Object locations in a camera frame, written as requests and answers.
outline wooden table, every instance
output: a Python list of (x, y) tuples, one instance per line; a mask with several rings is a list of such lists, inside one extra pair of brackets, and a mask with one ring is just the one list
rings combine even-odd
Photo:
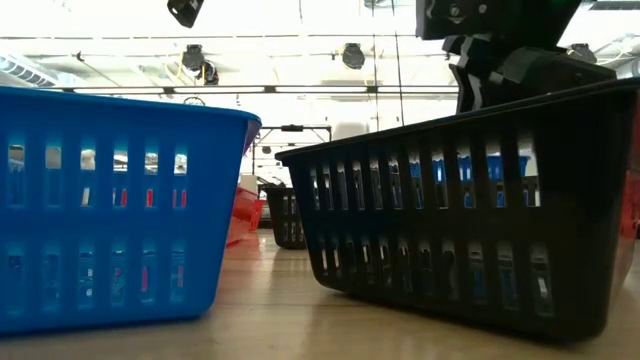
[(640, 265), (605, 332), (554, 346), (374, 306), (325, 289), (306, 251), (269, 231), (227, 250), (216, 303), (200, 320), (0, 340), (0, 360), (640, 358)]

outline black plastic basket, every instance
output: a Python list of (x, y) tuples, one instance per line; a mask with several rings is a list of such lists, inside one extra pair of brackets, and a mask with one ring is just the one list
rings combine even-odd
[(306, 243), (296, 196), (292, 188), (263, 188), (271, 215), (276, 244), (285, 249), (305, 249)]
[[(544, 337), (599, 334), (636, 239), (638, 89), (602, 83), (276, 155), (316, 279)], [(495, 152), (499, 180), (488, 175)], [(523, 177), (523, 154), (537, 174)], [(436, 159), (444, 176), (410, 171)]]

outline black camera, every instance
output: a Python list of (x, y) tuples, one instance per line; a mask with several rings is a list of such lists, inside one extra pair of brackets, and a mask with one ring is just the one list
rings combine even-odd
[(167, 7), (180, 25), (192, 28), (195, 24), (204, 0), (169, 0)]

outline plastic basket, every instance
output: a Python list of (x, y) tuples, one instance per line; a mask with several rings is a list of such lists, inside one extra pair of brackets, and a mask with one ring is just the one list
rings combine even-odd
[(267, 203), (276, 244), (284, 249), (306, 248), (296, 196), (292, 188), (267, 187)]
[[(519, 332), (600, 333), (640, 216), (639, 88), (608, 82), (276, 155), (291, 173), (316, 279)], [(503, 207), (488, 171), (494, 145)], [(471, 207), (456, 171), (464, 146)], [(523, 154), (536, 176), (522, 176)], [(442, 202), (433, 171), (410, 171), (438, 156)]]
[(209, 308), (257, 117), (13, 88), (0, 108), (0, 333)]
[(236, 243), (251, 232), (252, 221), (255, 214), (255, 203), (258, 195), (241, 186), (236, 189), (236, 197), (233, 202), (227, 245)]

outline metal frame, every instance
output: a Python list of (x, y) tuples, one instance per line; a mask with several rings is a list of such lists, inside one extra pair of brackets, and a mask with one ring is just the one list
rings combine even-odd
[(251, 86), (123, 86), (123, 87), (54, 87), (44, 90), (99, 95), (217, 95), (217, 94), (379, 94), (379, 95), (452, 95), (458, 96), (455, 85), (251, 85)]
[(268, 130), (264, 136), (260, 136), (259, 139), (253, 140), (251, 146), (251, 175), (256, 174), (256, 148), (260, 145), (264, 139), (266, 139), (274, 130), (280, 130), (282, 132), (303, 132), (305, 130), (311, 130), (321, 142), (325, 142), (325, 139), (318, 134), (318, 130), (326, 130), (329, 133), (329, 141), (332, 140), (331, 126), (330, 125), (283, 125), (283, 126), (263, 126), (260, 130)]

